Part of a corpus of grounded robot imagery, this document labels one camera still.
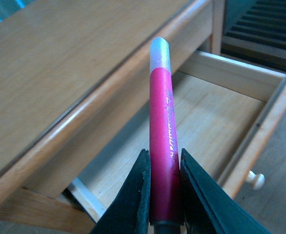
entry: wooden surface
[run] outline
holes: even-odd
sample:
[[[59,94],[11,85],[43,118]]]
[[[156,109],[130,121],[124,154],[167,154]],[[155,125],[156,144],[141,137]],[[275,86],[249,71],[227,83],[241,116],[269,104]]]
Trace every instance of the wooden surface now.
[[[211,33],[212,2],[195,1],[155,36],[162,36],[169,42],[172,70],[175,71]],[[79,105],[84,108],[79,114],[86,121],[83,129],[44,168],[33,175],[26,184],[28,188],[49,197],[57,197],[147,102],[150,43],[151,40],[142,45],[131,59],[110,75],[108,82],[95,91],[103,96],[99,101],[107,98],[106,93],[112,95],[115,92],[100,112],[92,116],[86,111],[85,106],[90,106],[90,103],[95,105],[93,97],[86,98]]]
[[[244,178],[247,177],[249,170],[252,169],[285,111],[286,85],[278,96],[277,100],[274,102],[265,120],[260,124],[259,129],[254,135],[249,146],[242,153],[241,158],[236,164],[234,170],[230,173],[230,176],[224,185],[222,185],[224,191],[229,196],[235,197],[237,195],[239,191],[237,189],[237,184],[240,185],[238,188],[242,186]]]
[[[0,171],[186,2],[38,0],[0,23]]]
[[[160,18],[163,17],[163,20],[165,19],[164,21],[167,21],[174,12],[181,8],[181,5],[183,5],[184,2],[180,1],[177,3],[177,1],[175,1],[174,4],[169,5],[170,10],[166,9],[161,11],[161,14],[153,14],[152,10],[144,14],[149,8],[157,11],[157,9],[162,6],[160,1],[153,3],[155,6],[141,1],[132,1],[131,4],[127,4],[126,7],[118,5],[119,2],[114,3],[113,6],[103,2],[97,3],[98,5],[92,5],[92,7],[96,6],[94,8],[96,9],[96,13],[92,14],[92,16],[97,16],[99,13],[102,13],[102,15],[107,18],[107,21],[101,22],[101,27],[98,26],[99,22],[97,20],[89,19],[89,11],[85,9],[87,8],[87,4],[89,3],[84,1],[79,2],[78,5],[75,4],[74,6],[66,4],[58,6],[55,4],[51,7],[51,10],[55,10],[56,13],[45,15],[45,7],[47,7],[47,5],[43,4],[41,6],[43,9],[41,9],[36,1],[34,5],[31,5],[32,7],[30,7],[29,10],[17,13],[12,20],[8,19],[8,23],[4,24],[2,27],[0,26],[0,43],[2,43],[0,46],[0,49],[2,49],[2,52],[0,53],[0,55],[2,55],[2,57],[0,56],[0,67],[5,67],[5,65],[7,65],[5,69],[0,69],[0,93],[4,93],[3,96],[0,95],[0,193],[3,194],[3,196],[0,196],[0,204],[5,201],[15,189],[22,186],[23,182],[33,172],[44,165],[70,139],[70,137],[77,132],[77,130],[83,127],[83,124],[85,124],[87,120],[92,116],[95,116],[98,110],[113,99],[114,95],[118,93],[118,89],[127,82],[127,79],[131,78],[131,75],[135,76],[135,73],[138,72],[135,65],[140,64],[140,62],[146,62],[146,58],[148,58],[146,56],[148,40],[145,40],[150,39],[150,34],[154,33],[155,30],[156,24],[146,22],[150,22],[149,20],[154,21],[155,19],[153,17],[156,17],[157,22],[160,23],[160,27],[163,24],[163,21],[161,21]],[[190,29],[188,23],[194,17],[192,13],[197,14],[204,9],[204,6],[208,5],[211,9],[211,4],[212,3],[209,0],[189,2],[185,8],[180,9],[179,14],[170,19],[178,19],[175,21],[176,24],[172,24],[171,22],[167,23],[164,26],[166,28],[165,30],[164,28],[160,28],[160,31],[158,31],[161,32],[161,30],[164,30],[163,34],[160,34],[160,36],[168,37],[169,40],[172,40],[173,48],[177,49],[177,58],[179,55],[183,55],[182,58],[185,60],[186,56],[190,55],[192,52],[189,51],[189,49],[191,48],[193,50],[198,47],[211,34],[212,22],[210,21],[211,23],[209,25],[208,20],[207,25],[202,26],[203,30],[199,31],[199,34],[200,32],[204,32],[199,39],[193,37],[188,43],[183,44],[183,42],[188,41],[190,35],[188,37],[179,35],[179,33],[181,33],[181,35],[187,35],[188,29]],[[81,14],[78,14],[78,18],[76,18],[76,10],[79,9],[78,6],[79,8],[82,8],[82,12]],[[133,12],[124,15],[124,12],[127,12],[127,9],[131,9]],[[42,16],[39,14],[40,10],[44,11]],[[29,19],[30,22],[28,23],[23,24],[21,22],[26,16],[30,17],[34,12],[37,13],[37,15],[32,21]],[[121,19],[117,17],[118,20],[113,20],[113,22],[111,22],[111,16],[116,16],[114,15],[115,13],[120,14]],[[139,22],[137,22],[137,16],[140,16],[140,14],[143,16],[139,17]],[[212,20],[211,14],[206,15],[210,20]],[[136,25],[136,23],[140,24],[142,19],[144,19],[144,29]],[[124,28],[123,24],[129,25],[129,28]],[[43,27],[44,29],[42,29],[43,32],[36,33],[33,27],[41,27],[42,25],[45,25]],[[69,30],[70,28],[68,27],[70,27],[70,25],[74,28],[73,33],[64,36],[61,33],[62,30],[64,30],[64,32]],[[90,32],[86,30],[91,29],[92,27],[95,27],[93,28],[95,31]],[[51,30],[55,28],[57,28],[57,33]],[[131,47],[132,45],[131,43],[128,43],[127,40],[124,40],[124,30],[134,32],[138,28],[140,33],[131,37],[135,41],[135,46],[132,46],[131,49],[133,51],[136,46],[140,45],[140,47],[134,54],[131,54],[131,57],[122,61],[124,59],[122,53],[125,51],[123,50],[123,46],[126,45],[127,47]],[[17,33],[15,33],[14,30],[19,30],[19,37],[17,37]],[[122,34],[115,34],[115,30],[122,31]],[[122,63],[119,65],[118,69],[112,71],[110,69],[113,69],[116,64],[113,64],[112,67],[106,66],[105,73],[100,73],[100,76],[103,75],[104,79],[102,79],[102,77],[100,77],[100,81],[99,79],[96,79],[96,86],[93,86],[93,89],[90,89],[92,84],[94,85],[94,83],[92,83],[94,77],[97,77],[98,72],[101,70],[99,66],[103,67],[105,63],[101,60],[88,60],[86,58],[92,58],[92,55],[90,54],[94,54],[95,52],[97,54],[101,51],[99,50],[100,48],[97,48],[97,43],[101,45],[103,40],[100,39],[100,37],[106,35],[106,33],[110,35],[107,35],[107,38],[104,40],[106,52],[109,51],[110,55],[114,52],[115,48],[122,51],[121,54],[118,54],[117,56],[115,56],[115,54],[109,56],[108,60],[110,61],[110,59],[116,59],[116,57],[118,57],[118,63],[120,61]],[[37,44],[41,42],[39,40],[41,39],[41,35],[44,35],[44,44],[42,44],[42,46]],[[136,39],[139,35],[143,36],[141,38],[142,41],[137,42]],[[113,38],[113,43],[110,43],[111,41],[109,41],[109,38]],[[138,52],[140,49],[143,51],[143,57],[138,57],[138,55],[140,55]],[[13,55],[18,56],[14,57],[16,62],[10,64],[9,62],[13,61]],[[63,61],[60,63],[53,63],[56,59],[63,59]],[[26,66],[27,69],[22,69],[19,66]],[[9,79],[6,69],[12,69],[9,72]],[[89,91],[92,91],[91,94],[81,99],[78,104],[76,103],[77,105],[75,105],[74,109],[71,109],[66,112],[66,114],[60,116],[59,121],[54,122],[53,127],[49,129],[49,131],[42,133],[48,124],[51,124],[55,120],[56,117],[51,118],[51,116],[55,113],[57,113],[56,116],[59,116],[69,107],[67,106],[65,109],[58,112],[60,110],[60,107],[57,106],[58,104],[62,107],[66,106],[64,100],[67,100],[67,98],[72,102],[75,102],[76,99],[83,95],[85,90],[88,89]],[[7,104],[7,100],[12,101],[10,105]],[[44,126],[42,123],[47,121],[50,121],[50,123]],[[17,151],[20,152],[26,146],[26,144],[24,144],[25,141],[29,144],[34,137],[38,136],[40,133],[42,133],[41,138],[37,138],[37,141],[31,145],[31,148],[21,152],[16,157],[16,154],[18,154]],[[67,180],[72,180],[73,177],[74,176],[71,175]],[[67,181],[66,185],[61,184],[61,188],[64,188],[64,186],[66,187],[68,184],[69,181]]]
[[[283,73],[204,52],[194,53],[179,70],[265,102],[286,79]]]
[[[0,220],[77,234],[87,234],[95,225],[85,212],[26,189],[0,207]]]
[[[178,145],[218,178],[265,103],[184,73],[173,80]],[[149,148],[148,105],[79,178],[108,207],[143,148]]]
[[[286,233],[286,112],[252,170],[266,177],[253,191],[245,184],[236,201],[272,234]]]

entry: drawer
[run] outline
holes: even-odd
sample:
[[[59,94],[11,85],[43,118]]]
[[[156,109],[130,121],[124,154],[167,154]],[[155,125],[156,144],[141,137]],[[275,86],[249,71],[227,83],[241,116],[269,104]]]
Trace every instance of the drawer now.
[[[234,198],[286,109],[286,75],[195,52],[172,80],[179,150],[185,148]],[[94,220],[144,148],[148,103],[69,186]]]
[[[157,32],[155,37],[161,36],[170,44],[173,71],[209,39],[212,16],[212,1],[195,1]],[[77,129],[69,141],[57,148],[58,152],[32,175],[25,187],[56,198],[148,101],[151,40],[116,67],[69,115],[67,121],[73,125],[81,119],[85,122],[79,128],[74,126]]]

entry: light wood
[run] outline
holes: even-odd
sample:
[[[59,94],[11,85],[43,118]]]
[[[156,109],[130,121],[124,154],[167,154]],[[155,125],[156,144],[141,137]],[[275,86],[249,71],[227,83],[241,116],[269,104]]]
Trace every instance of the light wood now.
[[[38,0],[0,23],[0,171],[185,3]]]
[[[225,0],[215,0],[213,5],[213,34],[211,36],[211,53],[221,54]]]
[[[95,225],[83,211],[26,189],[18,189],[0,207],[0,220],[87,234]]]
[[[100,203],[94,194],[91,193],[78,178],[75,178],[71,182],[68,186],[68,190],[97,223],[106,212],[107,208]]]
[[[212,3],[196,1],[155,37],[162,36],[169,42],[172,70],[175,71],[211,32]],[[150,43],[151,40],[133,54],[133,59],[126,61],[110,76],[110,90],[104,90],[101,94],[118,89],[116,94],[94,117],[89,117],[91,115],[84,112],[88,122],[83,129],[47,165],[33,175],[26,184],[28,188],[49,197],[57,197],[147,102]]]
[[[186,148],[217,179],[265,103],[181,72],[173,81],[179,149]],[[108,207],[143,148],[149,148],[148,105],[79,179]]]
[[[194,53],[180,71],[267,102],[286,74],[205,52]]]
[[[237,195],[239,188],[242,186],[243,181],[248,175],[248,172],[255,164],[285,111],[286,85],[272,106],[264,122],[259,127],[258,132],[255,134],[247,149],[241,155],[240,160],[223,185],[223,189],[231,197],[235,197]]]

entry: wooden desk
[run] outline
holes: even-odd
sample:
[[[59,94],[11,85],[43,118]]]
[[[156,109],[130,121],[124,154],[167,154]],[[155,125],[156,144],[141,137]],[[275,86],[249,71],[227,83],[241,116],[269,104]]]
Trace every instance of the wooden desk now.
[[[204,42],[218,54],[223,7],[37,0],[0,23],[0,205],[17,190],[6,204],[37,201],[26,223],[78,232],[64,217],[48,222],[54,198],[148,100],[152,38],[170,43],[173,71]]]

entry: dark vent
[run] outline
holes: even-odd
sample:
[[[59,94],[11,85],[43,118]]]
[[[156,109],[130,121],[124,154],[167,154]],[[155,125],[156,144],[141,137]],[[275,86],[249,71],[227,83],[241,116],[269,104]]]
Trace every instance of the dark vent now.
[[[286,71],[286,0],[259,0],[230,27],[222,53]]]

